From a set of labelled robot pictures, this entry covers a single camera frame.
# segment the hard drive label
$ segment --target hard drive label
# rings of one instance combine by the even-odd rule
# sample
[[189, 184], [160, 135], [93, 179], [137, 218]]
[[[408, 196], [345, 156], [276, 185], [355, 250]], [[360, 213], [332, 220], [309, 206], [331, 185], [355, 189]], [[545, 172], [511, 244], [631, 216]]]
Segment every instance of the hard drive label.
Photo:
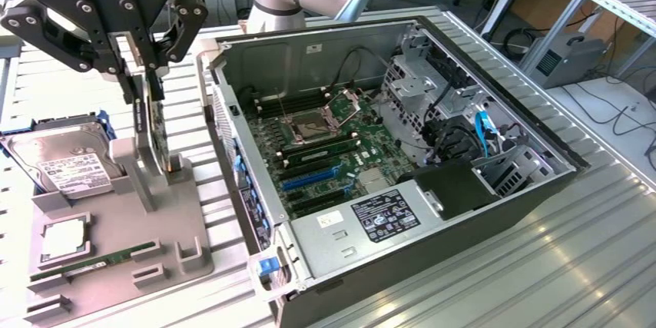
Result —
[[399, 190], [371, 197], [351, 207], [372, 242], [387, 240], [420, 225]]
[[109, 184], [109, 176], [96, 154], [44, 161], [37, 166], [64, 195]]

